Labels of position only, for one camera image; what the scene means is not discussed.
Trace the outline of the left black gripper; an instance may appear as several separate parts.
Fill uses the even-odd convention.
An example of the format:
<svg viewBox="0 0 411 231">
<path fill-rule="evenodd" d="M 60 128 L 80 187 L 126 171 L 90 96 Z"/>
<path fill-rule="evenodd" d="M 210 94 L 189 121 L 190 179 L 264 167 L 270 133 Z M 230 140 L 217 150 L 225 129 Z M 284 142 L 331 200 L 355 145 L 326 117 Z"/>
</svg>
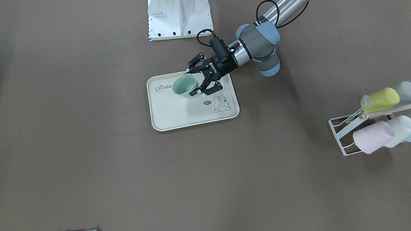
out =
<svg viewBox="0 0 411 231">
<path fill-rule="evenodd" d="M 190 62 L 188 62 L 186 73 L 194 74 L 201 72 L 204 75 L 204 81 L 200 87 L 192 90 L 189 95 L 193 97 L 200 91 L 209 96 L 222 90 L 222 85 L 219 80 L 238 67 L 239 65 L 235 61 L 234 53 L 232 51 L 226 53 L 222 52 L 220 56 L 214 55 L 207 59 L 203 53 L 197 54 Z M 208 87 L 212 82 L 215 82 L 213 87 Z"/>
</svg>

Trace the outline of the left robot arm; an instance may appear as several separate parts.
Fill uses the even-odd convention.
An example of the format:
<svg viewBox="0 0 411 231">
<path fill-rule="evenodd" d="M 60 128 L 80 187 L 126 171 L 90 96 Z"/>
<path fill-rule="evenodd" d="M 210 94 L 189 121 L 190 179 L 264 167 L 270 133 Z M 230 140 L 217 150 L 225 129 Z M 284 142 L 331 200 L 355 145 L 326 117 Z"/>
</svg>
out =
<svg viewBox="0 0 411 231">
<path fill-rule="evenodd" d="M 214 50 L 211 58 L 199 53 L 188 64 L 186 75 L 202 73 L 200 86 L 190 88 L 185 94 L 211 95 L 222 89 L 220 79 L 250 60 L 254 60 L 263 76 L 273 76 L 280 70 L 276 44 L 280 41 L 279 28 L 290 24 L 306 9 L 310 0 L 280 0 L 264 14 L 256 15 L 253 24 L 244 24 L 236 31 L 236 40 L 226 45 L 216 35 L 209 41 Z"/>
</svg>

